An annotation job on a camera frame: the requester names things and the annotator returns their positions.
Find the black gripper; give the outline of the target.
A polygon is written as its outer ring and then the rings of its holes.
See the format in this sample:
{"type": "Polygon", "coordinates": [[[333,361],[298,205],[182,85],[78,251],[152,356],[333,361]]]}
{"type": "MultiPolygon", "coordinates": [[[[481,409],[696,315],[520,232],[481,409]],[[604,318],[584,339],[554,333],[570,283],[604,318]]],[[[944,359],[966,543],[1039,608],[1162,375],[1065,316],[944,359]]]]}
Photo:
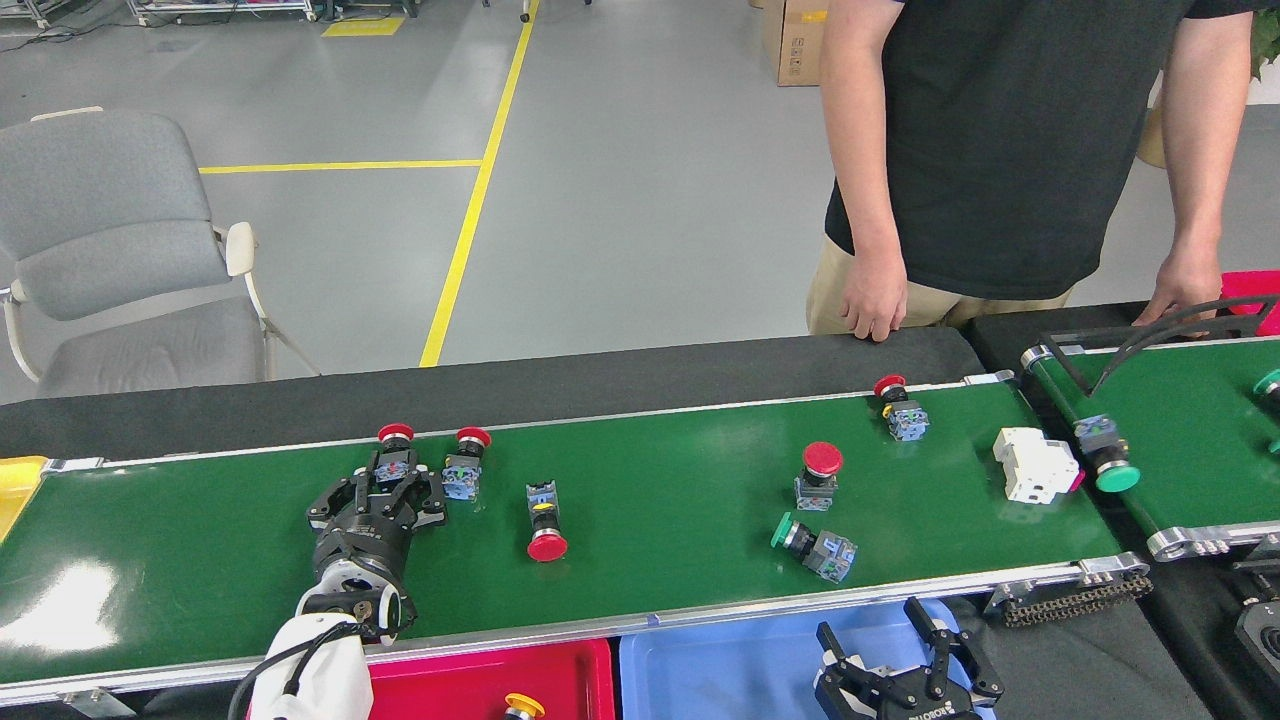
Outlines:
{"type": "Polygon", "coordinates": [[[381,451],[364,468],[332,483],[306,514],[317,533],[314,551],[320,591],[403,589],[413,528],[448,523],[440,477],[408,452],[393,503],[376,478],[381,451]]]}
{"type": "Polygon", "coordinates": [[[918,597],[909,597],[904,612],[925,647],[928,664],[909,673],[920,689],[918,702],[904,707],[883,696],[870,697],[870,674],[845,655],[828,623],[819,623],[815,637],[823,650],[823,667],[815,678],[815,698],[831,719],[984,719],[972,701],[998,701],[1005,684],[989,666],[984,652],[970,642],[968,632],[952,632],[934,620],[918,597]],[[964,687],[950,679],[952,661],[968,680],[964,687]]]}

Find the person's right hand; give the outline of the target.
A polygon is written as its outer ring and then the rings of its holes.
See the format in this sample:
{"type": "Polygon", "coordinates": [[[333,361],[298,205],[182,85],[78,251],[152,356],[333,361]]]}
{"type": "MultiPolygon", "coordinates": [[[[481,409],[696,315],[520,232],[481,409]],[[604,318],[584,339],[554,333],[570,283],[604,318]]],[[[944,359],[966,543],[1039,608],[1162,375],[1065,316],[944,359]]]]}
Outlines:
{"type": "Polygon", "coordinates": [[[845,331],[859,340],[882,342],[901,327],[906,305],[908,275],[899,250],[849,256],[838,306],[845,331]]]}

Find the person's left hand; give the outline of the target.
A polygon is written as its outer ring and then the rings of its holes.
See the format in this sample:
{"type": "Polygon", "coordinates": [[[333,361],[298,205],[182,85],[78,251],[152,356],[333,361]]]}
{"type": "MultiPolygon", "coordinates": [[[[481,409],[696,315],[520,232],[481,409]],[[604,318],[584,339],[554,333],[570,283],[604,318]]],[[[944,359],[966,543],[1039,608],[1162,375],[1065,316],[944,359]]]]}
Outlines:
{"type": "Polygon", "coordinates": [[[1164,260],[1155,292],[1134,327],[1152,325],[1174,313],[1220,299],[1221,272],[1216,250],[1178,249],[1164,260]]]}

